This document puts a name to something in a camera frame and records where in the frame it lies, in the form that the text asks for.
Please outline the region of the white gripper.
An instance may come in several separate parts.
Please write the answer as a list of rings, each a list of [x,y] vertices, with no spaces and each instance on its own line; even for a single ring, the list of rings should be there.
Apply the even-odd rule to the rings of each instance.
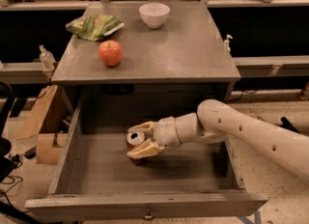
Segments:
[[[154,142],[151,139],[147,139],[141,145],[127,152],[126,155],[132,159],[155,156],[164,150],[173,150],[181,145],[174,117],[160,119],[158,122],[149,121],[132,126],[127,131],[142,131],[146,136],[154,138]]]

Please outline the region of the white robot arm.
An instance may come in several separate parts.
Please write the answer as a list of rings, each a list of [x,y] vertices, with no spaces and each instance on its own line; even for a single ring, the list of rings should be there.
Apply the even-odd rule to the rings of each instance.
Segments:
[[[270,159],[309,180],[309,137],[246,116],[229,105],[207,99],[195,113],[146,122],[127,131],[127,156],[141,159],[189,142],[213,144],[233,135]]]

